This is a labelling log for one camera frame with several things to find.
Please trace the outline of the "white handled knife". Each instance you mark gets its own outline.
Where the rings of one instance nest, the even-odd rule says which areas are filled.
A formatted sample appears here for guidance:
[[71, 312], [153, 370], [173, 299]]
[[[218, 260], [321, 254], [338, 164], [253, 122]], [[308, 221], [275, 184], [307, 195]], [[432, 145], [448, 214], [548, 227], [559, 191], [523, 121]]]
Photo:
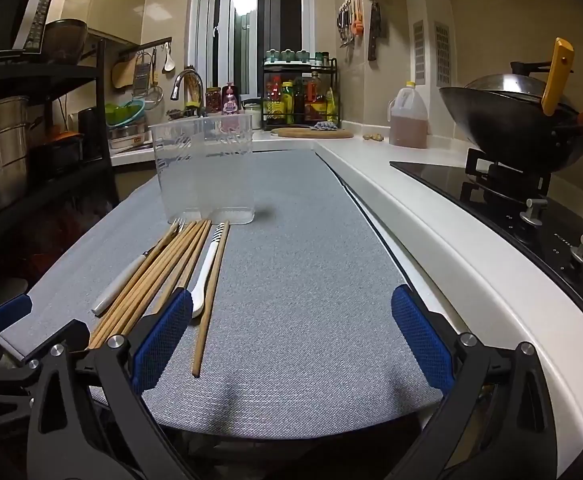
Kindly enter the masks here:
[[200, 267], [200, 273], [198, 273], [196, 284], [191, 292], [193, 303], [192, 318], [197, 318], [197, 316], [201, 315], [203, 312], [207, 280], [209, 278], [212, 265], [214, 264], [214, 258], [216, 258], [216, 253], [220, 245], [220, 240], [225, 226], [226, 224], [224, 222], [218, 224], [214, 230], [214, 234], [211, 236], [205, 259], [202, 266]]

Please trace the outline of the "chrome kitchen faucet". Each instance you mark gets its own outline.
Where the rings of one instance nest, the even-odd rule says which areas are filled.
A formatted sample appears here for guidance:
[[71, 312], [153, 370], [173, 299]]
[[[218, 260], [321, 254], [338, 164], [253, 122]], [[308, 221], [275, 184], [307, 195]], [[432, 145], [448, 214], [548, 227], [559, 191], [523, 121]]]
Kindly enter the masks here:
[[180, 108], [169, 110], [172, 120], [185, 117], [205, 117], [203, 79], [193, 65], [188, 65], [174, 78], [170, 101], [180, 103]]

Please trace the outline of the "hanging orange utensils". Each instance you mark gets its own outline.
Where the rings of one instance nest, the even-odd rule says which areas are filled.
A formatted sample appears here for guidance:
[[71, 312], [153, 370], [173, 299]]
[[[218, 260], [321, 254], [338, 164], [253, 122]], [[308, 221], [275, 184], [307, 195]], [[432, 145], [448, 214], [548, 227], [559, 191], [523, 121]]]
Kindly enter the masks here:
[[345, 0], [339, 6], [336, 25], [342, 48], [354, 44], [357, 38], [362, 37], [364, 22], [361, 0]]

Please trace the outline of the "grey woven table mat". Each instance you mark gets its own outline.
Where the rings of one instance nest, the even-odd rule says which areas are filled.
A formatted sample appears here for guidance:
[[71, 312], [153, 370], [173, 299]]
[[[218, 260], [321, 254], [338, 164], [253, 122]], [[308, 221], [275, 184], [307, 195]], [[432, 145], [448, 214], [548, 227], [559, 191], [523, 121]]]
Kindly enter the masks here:
[[391, 315], [395, 261], [310, 151], [252, 159], [256, 216], [232, 226], [202, 371], [189, 328], [156, 387], [162, 425], [247, 439], [341, 434], [440, 401]]

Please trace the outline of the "clear plastic utensil container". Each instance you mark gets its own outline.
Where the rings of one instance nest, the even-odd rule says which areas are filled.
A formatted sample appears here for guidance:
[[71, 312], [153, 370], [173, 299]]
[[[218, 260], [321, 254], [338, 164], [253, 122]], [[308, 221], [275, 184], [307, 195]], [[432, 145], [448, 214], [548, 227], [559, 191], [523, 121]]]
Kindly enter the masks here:
[[169, 221], [248, 224], [255, 218], [252, 118], [188, 117], [150, 127]]

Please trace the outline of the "green plastic bowl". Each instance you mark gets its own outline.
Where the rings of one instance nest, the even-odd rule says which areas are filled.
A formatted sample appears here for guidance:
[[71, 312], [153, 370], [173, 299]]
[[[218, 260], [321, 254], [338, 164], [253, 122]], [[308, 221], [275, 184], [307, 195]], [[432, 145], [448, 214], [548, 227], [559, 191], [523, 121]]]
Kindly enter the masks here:
[[109, 128], [117, 128], [134, 122], [144, 114], [145, 102], [133, 99], [127, 103], [117, 105], [114, 103], [105, 104], [105, 119]]

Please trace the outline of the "dark brown bowl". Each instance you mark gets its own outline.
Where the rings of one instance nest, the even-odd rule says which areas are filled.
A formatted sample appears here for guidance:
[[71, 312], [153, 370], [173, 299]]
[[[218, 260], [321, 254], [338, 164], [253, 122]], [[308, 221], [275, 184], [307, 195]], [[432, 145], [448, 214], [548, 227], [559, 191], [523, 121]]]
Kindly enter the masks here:
[[49, 63], [75, 65], [88, 38], [88, 25], [76, 18], [63, 18], [45, 25], [42, 53]]

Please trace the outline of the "round wooden cutting board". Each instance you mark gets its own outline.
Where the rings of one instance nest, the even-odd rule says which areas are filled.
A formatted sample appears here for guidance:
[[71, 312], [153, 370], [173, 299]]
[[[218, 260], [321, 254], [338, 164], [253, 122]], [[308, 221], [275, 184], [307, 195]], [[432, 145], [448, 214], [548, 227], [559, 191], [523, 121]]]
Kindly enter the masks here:
[[351, 139], [353, 138], [353, 133], [347, 130], [336, 129], [336, 130], [316, 130], [311, 128], [275, 128], [271, 132], [275, 136], [286, 139]]

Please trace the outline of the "microwave oven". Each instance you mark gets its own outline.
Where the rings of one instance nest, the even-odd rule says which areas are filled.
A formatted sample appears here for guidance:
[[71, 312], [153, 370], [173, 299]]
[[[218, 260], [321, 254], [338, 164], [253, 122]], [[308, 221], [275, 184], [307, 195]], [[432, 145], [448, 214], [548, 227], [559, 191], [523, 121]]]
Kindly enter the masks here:
[[0, 57], [41, 52], [52, 0], [0, 0]]

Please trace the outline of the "black wok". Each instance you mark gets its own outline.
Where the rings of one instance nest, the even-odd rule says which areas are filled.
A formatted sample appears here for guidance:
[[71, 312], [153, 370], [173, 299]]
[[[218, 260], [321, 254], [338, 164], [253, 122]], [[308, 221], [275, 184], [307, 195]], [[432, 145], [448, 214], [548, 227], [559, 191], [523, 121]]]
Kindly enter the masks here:
[[547, 174], [583, 155], [583, 113], [569, 106], [546, 115], [539, 103], [504, 93], [444, 87], [440, 94], [456, 125], [496, 162]]

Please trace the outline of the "hanging white ladle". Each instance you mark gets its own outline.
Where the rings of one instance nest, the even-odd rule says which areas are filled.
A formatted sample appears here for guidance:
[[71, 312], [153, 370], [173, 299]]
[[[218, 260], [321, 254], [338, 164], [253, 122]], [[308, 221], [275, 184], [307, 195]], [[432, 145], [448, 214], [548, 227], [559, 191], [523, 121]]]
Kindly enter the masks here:
[[169, 74], [169, 73], [172, 73], [173, 70], [176, 69], [176, 62], [174, 62], [173, 57], [171, 55], [170, 42], [164, 43], [164, 51], [165, 51], [165, 62], [164, 62], [164, 67], [162, 67], [162, 71], [165, 74]]

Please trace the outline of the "ginger piece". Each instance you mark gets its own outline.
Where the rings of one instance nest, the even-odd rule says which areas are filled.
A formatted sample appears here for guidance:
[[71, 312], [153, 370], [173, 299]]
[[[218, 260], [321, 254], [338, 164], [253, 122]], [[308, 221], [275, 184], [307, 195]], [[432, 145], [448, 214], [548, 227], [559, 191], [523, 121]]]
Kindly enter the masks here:
[[363, 139], [375, 142], [383, 142], [384, 136], [380, 133], [365, 133], [363, 134]]

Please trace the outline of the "blue checkered cloth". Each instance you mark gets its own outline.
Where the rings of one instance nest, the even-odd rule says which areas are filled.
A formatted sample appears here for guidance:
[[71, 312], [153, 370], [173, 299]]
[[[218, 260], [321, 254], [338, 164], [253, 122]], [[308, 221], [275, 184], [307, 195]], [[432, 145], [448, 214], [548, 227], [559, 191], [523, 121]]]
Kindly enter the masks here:
[[337, 131], [338, 126], [332, 122], [317, 122], [315, 125], [310, 127], [314, 131]]

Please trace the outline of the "plastic oil jug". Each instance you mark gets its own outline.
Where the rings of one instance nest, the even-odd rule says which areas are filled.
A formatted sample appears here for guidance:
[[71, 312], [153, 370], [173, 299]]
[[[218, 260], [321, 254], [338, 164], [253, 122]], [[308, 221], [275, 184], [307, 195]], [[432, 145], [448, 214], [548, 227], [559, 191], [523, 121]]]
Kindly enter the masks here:
[[428, 112], [414, 81], [406, 81], [389, 105], [389, 143], [403, 148], [427, 148]]

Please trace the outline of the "steel wok lid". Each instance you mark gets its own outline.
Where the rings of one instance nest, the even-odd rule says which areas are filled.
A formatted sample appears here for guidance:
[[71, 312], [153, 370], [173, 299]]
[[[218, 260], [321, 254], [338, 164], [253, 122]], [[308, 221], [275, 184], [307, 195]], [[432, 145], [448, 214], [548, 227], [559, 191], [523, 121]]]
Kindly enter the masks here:
[[540, 103], [545, 82], [532, 77], [532, 74], [548, 74], [551, 65], [551, 62], [510, 62], [511, 72], [509, 74], [483, 76], [470, 81], [466, 88], [503, 94], [503, 96], [530, 103]]

